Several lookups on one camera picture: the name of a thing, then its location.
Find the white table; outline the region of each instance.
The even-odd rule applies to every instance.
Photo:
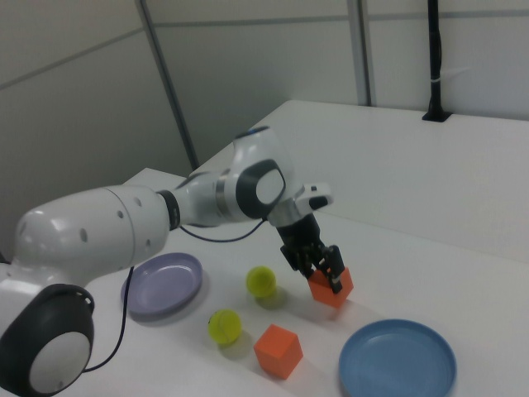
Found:
[[[277,132],[302,180],[331,185],[323,212],[529,263],[529,122],[422,115],[289,101],[257,125]]]
[[[340,105],[323,107],[329,107],[330,113],[334,107],[345,110]],[[281,120],[274,119],[277,115],[285,126],[299,121],[299,106],[295,108],[298,110],[291,109],[290,115],[280,108],[268,117],[273,118],[274,129],[281,127]],[[349,112],[357,110],[348,108]],[[322,154],[336,163],[332,154],[324,149]],[[226,152],[220,154],[203,170],[223,164],[226,156]],[[349,161],[344,159],[341,167],[346,168]],[[300,174],[306,176],[307,172],[301,170]],[[308,182],[318,180],[309,176]],[[180,180],[144,170],[129,183],[162,189],[173,188]],[[341,198],[350,199],[345,190],[337,189],[338,207],[343,205]],[[290,270],[279,252],[279,235],[269,224],[244,241],[230,244],[201,242],[173,231],[162,253],[183,251],[202,262],[205,279],[197,298],[183,311],[157,323],[130,320],[117,356],[101,370],[81,376],[62,395],[342,396],[346,393],[338,380],[341,348],[357,329],[382,318],[418,321],[446,338],[458,364],[453,397],[529,394],[529,265],[339,215],[318,213],[317,220],[322,240],[341,248],[355,282],[341,310],[312,300],[304,278]],[[199,232],[209,237],[234,237],[251,227],[247,223]],[[284,304],[275,309],[259,306],[245,291],[246,272],[263,264],[274,269],[286,296]],[[125,278],[123,271],[88,286],[96,301],[91,364],[104,359],[117,340],[119,290]],[[207,335],[209,317],[221,308],[236,310],[244,328],[241,339],[224,350]],[[287,380],[266,375],[252,351],[253,343],[271,323],[296,332],[304,352]]]

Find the white wall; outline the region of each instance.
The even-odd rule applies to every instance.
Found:
[[[133,1],[2,0],[0,53],[4,255],[36,205],[191,170]]]
[[[439,2],[445,110],[529,120],[529,2]],[[375,106],[427,109],[427,1],[367,0]]]
[[[346,0],[147,4],[201,163],[289,99],[359,103]]]

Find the black pole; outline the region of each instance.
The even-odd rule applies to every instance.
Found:
[[[430,32],[430,86],[428,112],[422,120],[444,122],[452,113],[441,106],[441,33],[439,32],[439,6],[437,0],[428,0],[428,30]]]

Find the plate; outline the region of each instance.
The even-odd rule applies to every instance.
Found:
[[[157,256],[132,273],[127,308],[139,316],[160,316],[185,305],[200,289],[202,265],[182,252]],[[122,286],[125,297],[126,280]]]
[[[371,323],[344,345],[340,379],[351,397],[445,397],[454,352],[437,332],[407,320]]]

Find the blue plate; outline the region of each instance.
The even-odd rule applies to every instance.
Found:
[[[448,342],[407,320],[361,328],[340,354],[340,379],[351,397],[445,397],[456,372]]]

